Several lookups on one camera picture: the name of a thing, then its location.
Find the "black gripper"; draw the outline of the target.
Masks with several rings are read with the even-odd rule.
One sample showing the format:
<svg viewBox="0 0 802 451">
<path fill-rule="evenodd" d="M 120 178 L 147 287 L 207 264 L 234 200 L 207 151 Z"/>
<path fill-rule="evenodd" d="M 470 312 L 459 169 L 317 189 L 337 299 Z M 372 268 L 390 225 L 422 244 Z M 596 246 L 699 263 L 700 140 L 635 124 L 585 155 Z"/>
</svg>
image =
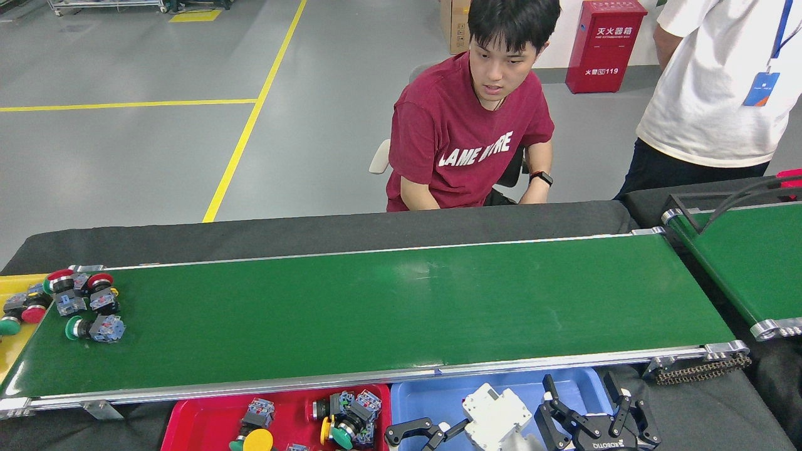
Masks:
<svg viewBox="0 0 802 451">
<path fill-rule="evenodd" d="M 662 443 L 649 406 L 622 388 L 612 373 L 602 378 L 614 415 L 605 425 L 604 413 L 579 414 L 559 398 L 553 377 L 543 378 L 544 397 L 536 424 L 547 450 L 650 450 Z"/>
</svg>

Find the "seated person's left hand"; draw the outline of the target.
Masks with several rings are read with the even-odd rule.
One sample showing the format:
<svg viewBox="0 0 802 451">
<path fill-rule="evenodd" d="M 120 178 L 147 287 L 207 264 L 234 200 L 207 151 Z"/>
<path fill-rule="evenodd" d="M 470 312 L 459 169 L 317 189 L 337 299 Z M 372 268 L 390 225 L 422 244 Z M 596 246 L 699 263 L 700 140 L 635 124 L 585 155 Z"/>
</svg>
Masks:
<svg viewBox="0 0 802 451">
<path fill-rule="evenodd" d="M 551 186 L 538 178 L 529 183 L 529 187 L 519 200 L 519 204 L 544 204 L 547 203 Z"/>
</svg>

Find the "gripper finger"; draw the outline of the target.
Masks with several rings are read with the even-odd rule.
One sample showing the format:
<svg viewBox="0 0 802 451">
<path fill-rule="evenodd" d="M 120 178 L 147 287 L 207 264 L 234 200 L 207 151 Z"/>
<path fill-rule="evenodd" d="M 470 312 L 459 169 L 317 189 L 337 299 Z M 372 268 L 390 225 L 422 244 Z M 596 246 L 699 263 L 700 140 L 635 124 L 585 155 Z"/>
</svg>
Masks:
<svg viewBox="0 0 802 451">
<path fill-rule="evenodd" d="M 422 450 L 436 450 L 442 443 L 449 442 L 463 433 L 468 424 L 469 419 L 465 418 L 452 427 L 445 423 L 447 429 L 444 430 L 430 418 L 394 423 L 385 430 L 385 443 L 390 450 L 398 450 L 404 439 L 422 436 L 427 437 Z"/>
</svg>

